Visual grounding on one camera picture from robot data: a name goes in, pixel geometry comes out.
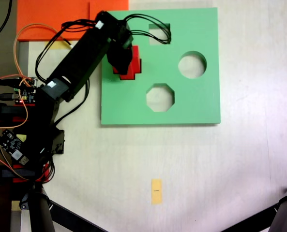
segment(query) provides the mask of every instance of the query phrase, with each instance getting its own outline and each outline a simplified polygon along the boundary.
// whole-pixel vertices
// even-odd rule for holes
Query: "circular hole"
[[[205,73],[207,61],[201,53],[190,51],[181,57],[178,68],[183,76],[195,79]]]

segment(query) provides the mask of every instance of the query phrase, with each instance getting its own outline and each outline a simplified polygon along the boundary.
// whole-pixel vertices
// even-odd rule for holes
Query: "yellow sticky note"
[[[50,47],[50,50],[62,50],[62,49],[70,49],[69,45],[65,41],[55,41],[53,45]]]
[[[162,180],[152,179],[152,204],[162,203]]]
[[[22,142],[25,142],[25,140],[26,140],[26,135],[25,135],[25,134],[17,134],[16,136],[17,136],[17,138],[19,138]]]

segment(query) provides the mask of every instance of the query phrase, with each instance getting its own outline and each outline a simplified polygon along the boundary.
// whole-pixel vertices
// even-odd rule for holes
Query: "red cross block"
[[[113,67],[115,74],[118,74],[116,68]],[[126,75],[120,75],[120,80],[134,80],[136,73],[141,73],[141,59],[139,55],[139,46],[133,46],[133,59],[128,66]]]

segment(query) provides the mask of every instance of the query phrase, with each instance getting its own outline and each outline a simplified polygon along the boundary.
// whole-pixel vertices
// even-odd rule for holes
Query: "white label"
[[[22,165],[25,165],[28,161],[29,161],[29,159],[28,159],[26,156],[24,156],[24,157],[19,161],[19,163],[22,164]]]
[[[56,85],[54,81],[50,81],[50,83],[47,84],[47,86],[53,88]]]
[[[98,29],[101,29],[103,27],[104,23],[102,21],[98,21],[98,23],[96,23],[95,27]]]
[[[22,153],[19,150],[16,150],[15,152],[13,152],[12,157],[16,160],[19,160],[19,158],[22,157]]]

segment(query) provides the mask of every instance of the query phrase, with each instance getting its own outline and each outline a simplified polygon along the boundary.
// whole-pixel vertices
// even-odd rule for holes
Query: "green board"
[[[134,36],[139,45],[142,73],[135,80],[121,81],[105,56],[102,60],[101,123],[113,124],[196,124],[220,123],[217,8],[141,10],[110,12],[117,19],[129,14],[151,15],[170,24],[172,41],[151,45],[149,37]],[[131,29],[149,31],[149,22],[131,19]],[[204,74],[196,79],[183,76],[178,68],[188,52],[202,54]],[[153,86],[167,85],[174,92],[174,104],[166,112],[147,105]]]

